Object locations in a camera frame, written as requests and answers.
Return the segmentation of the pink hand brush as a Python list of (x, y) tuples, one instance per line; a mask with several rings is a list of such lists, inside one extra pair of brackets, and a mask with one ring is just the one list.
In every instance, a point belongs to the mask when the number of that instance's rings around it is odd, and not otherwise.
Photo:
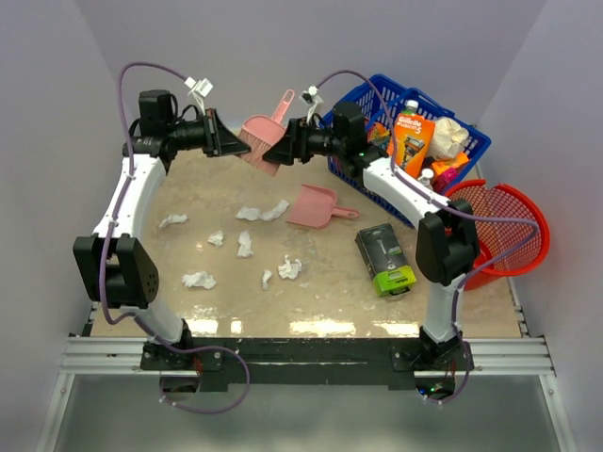
[(285, 127), (282, 121), (294, 95), (295, 91), (288, 89), (270, 116), (257, 114), (249, 117), (241, 126), (238, 135), (251, 149), (239, 158), (269, 176), (276, 175), (279, 164), (265, 161), (263, 155), (284, 136)]

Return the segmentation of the pink dustpan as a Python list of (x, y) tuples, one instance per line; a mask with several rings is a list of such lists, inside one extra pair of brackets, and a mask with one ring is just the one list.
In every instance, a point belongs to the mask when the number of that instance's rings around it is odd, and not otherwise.
[(330, 188), (302, 184), (286, 222), (312, 229), (324, 229), (332, 217), (358, 219), (355, 209), (337, 205), (337, 194)]

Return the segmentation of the long paper scrap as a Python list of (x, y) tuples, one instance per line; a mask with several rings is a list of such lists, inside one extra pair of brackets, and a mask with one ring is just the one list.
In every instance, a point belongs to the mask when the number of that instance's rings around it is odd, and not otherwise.
[(274, 221), (277, 218), (280, 218), (289, 206), (289, 202), (285, 200), (280, 200), (275, 207), (268, 211), (262, 211), (260, 208), (256, 207), (241, 207), (236, 213), (236, 219), (247, 220), (247, 221)]

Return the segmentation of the tall paper scrap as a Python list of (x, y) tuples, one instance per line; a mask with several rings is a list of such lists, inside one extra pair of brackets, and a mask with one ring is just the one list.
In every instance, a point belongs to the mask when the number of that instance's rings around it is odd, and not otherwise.
[(253, 256), (253, 242), (248, 231), (243, 231), (239, 234), (237, 243), (238, 250), (236, 256), (238, 258), (249, 258)]

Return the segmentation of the small paper scrap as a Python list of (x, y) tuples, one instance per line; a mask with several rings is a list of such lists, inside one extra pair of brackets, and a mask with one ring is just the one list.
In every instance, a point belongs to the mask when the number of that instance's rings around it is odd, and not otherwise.
[(215, 233), (211, 234), (207, 238), (207, 242), (209, 244), (215, 246), (216, 248), (220, 248), (223, 245), (223, 239), (224, 239), (223, 231), (216, 231)]

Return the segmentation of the tiny paper scrap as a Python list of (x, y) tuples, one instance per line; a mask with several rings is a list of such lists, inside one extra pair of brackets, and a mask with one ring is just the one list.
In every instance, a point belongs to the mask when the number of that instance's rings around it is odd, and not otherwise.
[(262, 275), (262, 289), (267, 291), (269, 289), (269, 280), (272, 277), (272, 271), (265, 269)]

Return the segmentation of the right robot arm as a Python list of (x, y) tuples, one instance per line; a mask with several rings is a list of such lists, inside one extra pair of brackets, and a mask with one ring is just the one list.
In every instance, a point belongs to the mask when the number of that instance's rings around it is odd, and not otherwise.
[(359, 105), (340, 102), (332, 123), (320, 116), (289, 121), (283, 136), (262, 155), (266, 162), (291, 166), (315, 155), (335, 158), (358, 186), (383, 198), (416, 228), (416, 264), (429, 281), (428, 310), (419, 329), (417, 361), (442, 369), (463, 346), (459, 307), (463, 279), (480, 253), (469, 202), (452, 202), (429, 190), (371, 144)]

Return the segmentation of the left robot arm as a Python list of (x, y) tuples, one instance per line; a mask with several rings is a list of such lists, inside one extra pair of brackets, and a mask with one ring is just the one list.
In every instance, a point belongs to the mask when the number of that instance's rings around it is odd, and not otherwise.
[(109, 206), (93, 232), (73, 242), (86, 291), (99, 303), (106, 323), (135, 322), (147, 336), (144, 356), (174, 369), (194, 367), (203, 358), (220, 361), (229, 351), (195, 347), (186, 320), (159, 299), (158, 269), (141, 243), (150, 202), (180, 152), (202, 150), (220, 157), (250, 149), (224, 126), (215, 109), (205, 106), (201, 93), (189, 94), (192, 120), (185, 119), (186, 112), (167, 90), (139, 95), (139, 118), (123, 123), (122, 172)]

